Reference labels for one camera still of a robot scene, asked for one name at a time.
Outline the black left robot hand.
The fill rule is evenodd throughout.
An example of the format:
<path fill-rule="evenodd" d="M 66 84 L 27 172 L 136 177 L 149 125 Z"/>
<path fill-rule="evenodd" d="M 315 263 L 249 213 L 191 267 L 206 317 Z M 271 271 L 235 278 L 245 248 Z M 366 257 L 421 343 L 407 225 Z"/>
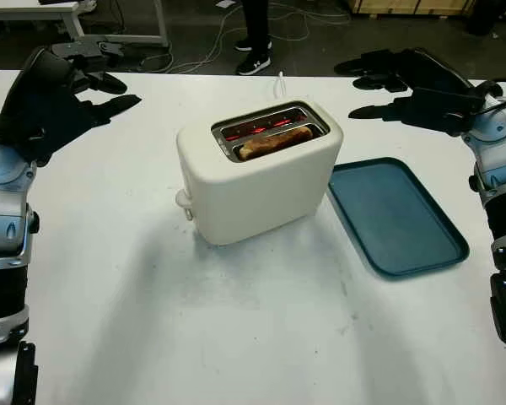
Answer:
<path fill-rule="evenodd" d="M 26 60 L 13 82 L 1 112 L 7 117 L 52 117 L 87 120 L 105 125 L 131 109 L 141 98 L 127 93 L 127 86 L 107 73 L 123 56 L 116 44 L 74 41 L 43 46 Z"/>

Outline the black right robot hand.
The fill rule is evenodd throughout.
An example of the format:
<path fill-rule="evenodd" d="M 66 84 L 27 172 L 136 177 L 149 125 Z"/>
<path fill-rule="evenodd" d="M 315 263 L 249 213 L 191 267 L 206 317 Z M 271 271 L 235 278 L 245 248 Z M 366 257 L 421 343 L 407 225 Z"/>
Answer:
<path fill-rule="evenodd" d="M 343 77 L 354 77 L 353 86 L 357 89 L 412 92 L 387 105 L 368 105 L 351 111 L 352 119 L 399 121 L 441 132 L 462 131 L 471 126 L 471 115 L 484 103 L 466 78 L 419 48 L 367 52 L 338 63 L 334 71 Z"/>

